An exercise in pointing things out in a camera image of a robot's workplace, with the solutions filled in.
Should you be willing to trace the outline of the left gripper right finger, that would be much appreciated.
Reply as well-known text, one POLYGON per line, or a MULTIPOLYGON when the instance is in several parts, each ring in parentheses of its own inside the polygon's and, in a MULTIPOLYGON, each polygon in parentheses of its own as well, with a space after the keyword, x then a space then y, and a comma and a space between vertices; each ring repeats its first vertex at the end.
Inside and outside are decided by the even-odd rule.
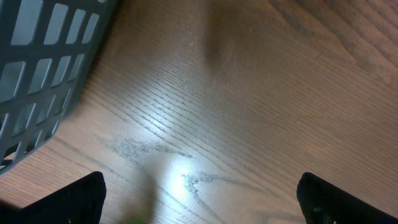
POLYGON ((297 185, 297 200, 310 224, 397 224, 396 217, 310 172, 303 173, 297 185))

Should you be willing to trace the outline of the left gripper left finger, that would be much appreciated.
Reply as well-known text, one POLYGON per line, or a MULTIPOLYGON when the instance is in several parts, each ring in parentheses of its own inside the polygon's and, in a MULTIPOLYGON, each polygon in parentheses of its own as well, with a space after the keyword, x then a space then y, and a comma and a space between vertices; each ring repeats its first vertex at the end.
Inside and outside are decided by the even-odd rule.
POLYGON ((98 224, 105 197, 103 174, 95 171, 24 208, 2 202, 1 223, 98 224))

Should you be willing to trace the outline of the grey plastic mesh basket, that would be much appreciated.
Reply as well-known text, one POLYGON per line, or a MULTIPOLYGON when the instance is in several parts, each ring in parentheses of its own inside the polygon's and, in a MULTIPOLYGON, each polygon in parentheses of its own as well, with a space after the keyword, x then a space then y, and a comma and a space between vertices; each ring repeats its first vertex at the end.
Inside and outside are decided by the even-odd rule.
POLYGON ((1 1, 1 173, 72 112, 116 1, 1 1))

